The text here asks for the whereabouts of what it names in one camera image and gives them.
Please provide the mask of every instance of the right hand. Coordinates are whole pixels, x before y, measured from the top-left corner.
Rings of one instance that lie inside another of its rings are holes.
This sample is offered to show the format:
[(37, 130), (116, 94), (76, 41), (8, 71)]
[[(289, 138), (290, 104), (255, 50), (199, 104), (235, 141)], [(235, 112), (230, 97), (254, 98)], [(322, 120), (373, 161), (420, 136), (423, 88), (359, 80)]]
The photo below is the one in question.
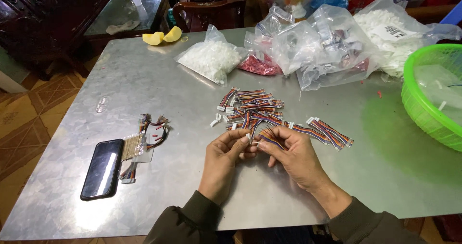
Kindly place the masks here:
[(332, 184), (319, 163), (308, 135), (282, 126), (274, 127), (272, 131), (289, 150), (261, 141), (258, 147), (270, 155), (269, 167), (273, 167), (278, 160), (298, 186), (310, 193)]

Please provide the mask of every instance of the bag of red parts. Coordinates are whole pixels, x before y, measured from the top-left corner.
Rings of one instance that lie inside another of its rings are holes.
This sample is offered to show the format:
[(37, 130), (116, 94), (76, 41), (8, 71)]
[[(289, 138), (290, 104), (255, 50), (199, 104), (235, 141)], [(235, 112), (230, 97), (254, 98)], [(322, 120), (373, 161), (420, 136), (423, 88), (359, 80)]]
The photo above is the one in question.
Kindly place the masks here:
[(259, 75), (282, 75), (281, 68), (273, 62), (269, 55), (259, 50), (258, 44), (255, 34), (247, 32), (244, 47), (249, 51), (249, 56), (237, 68)]

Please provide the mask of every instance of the stainless steel table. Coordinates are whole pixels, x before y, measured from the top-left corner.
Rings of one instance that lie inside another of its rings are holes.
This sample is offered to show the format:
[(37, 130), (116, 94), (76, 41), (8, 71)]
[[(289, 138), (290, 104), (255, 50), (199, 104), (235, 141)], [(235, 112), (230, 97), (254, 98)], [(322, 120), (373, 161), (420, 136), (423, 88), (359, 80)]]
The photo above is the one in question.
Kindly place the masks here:
[[(223, 34), (243, 46), (250, 30)], [(206, 145), (224, 132), (223, 123), (209, 124), (230, 89), (175, 63), (173, 57), (205, 37), (204, 32), (186, 35), (187, 42), (159, 47), (141, 38), (108, 44), (27, 182), (1, 240), (143, 235), (166, 206), (184, 205), (199, 184)], [(287, 121), (320, 117), (355, 139), (340, 152), (313, 142), (332, 180), (372, 210), (399, 218), (462, 212), (462, 155), (411, 121), (401, 103), (401, 83), (384, 83), (374, 74), (363, 84), (300, 92), (295, 75), (234, 70), (228, 84), (265, 88), (285, 101)], [(109, 96), (109, 105), (98, 114), (103, 96)], [(139, 166), (135, 184), (119, 184), (113, 198), (81, 201), (95, 145), (136, 132), (140, 113), (168, 117), (168, 140), (155, 149), (151, 163)], [(262, 155), (237, 166), (218, 229), (325, 223), (326, 213), (315, 199), (281, 166), (270, 169), (267, 163)]]

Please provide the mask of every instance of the hand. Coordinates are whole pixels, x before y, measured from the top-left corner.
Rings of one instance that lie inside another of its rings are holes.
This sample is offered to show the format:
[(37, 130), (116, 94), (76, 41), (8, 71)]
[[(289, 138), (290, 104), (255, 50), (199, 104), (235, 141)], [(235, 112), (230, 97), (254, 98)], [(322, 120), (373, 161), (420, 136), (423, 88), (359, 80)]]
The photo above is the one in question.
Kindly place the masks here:
[(257, 155), (257, 147), (249, 145), (246, 133), (251, 131), (229, 130), (212, 141), (205, 150), (204, 171), (198, 191), (218, 205), (228, 197), (236, 162)]
[(270, 155), (269, 167), (273, 167), (278, 160), (298, 186), (308, 192), (331, 182), (319, 163), (308, 135), (281, 126), (272, 128), (272, 131), (289, 150), (282, 150), (270, 142), (260, 142), (258, 147)]
[(290, 177), (300, 188), (313, 194), (330, 218), (345, 210), (353, 199), (322, 169), (309, 136), (281, 126), (272, 128), (272, 131), (289, 150), (261, 141), (258, 147), (271, 155), (268, 166), (273, 167), (276, 160), (281, 162)]

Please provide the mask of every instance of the green plastic basket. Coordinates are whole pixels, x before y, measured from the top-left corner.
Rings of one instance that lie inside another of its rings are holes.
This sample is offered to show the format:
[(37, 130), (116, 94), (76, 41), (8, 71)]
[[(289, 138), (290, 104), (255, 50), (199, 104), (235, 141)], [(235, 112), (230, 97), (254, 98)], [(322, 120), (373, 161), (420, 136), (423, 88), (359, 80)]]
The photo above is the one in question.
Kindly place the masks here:
[(413, 121), (442, 144), (462, 152), (462, 127), (438, 110), (422, 93), (414, 79), (414, 67), (441, 65), (462, 80), (462, 45), (438, 44), (421, 48), (404, 64), (401, 91), (404, 108)]

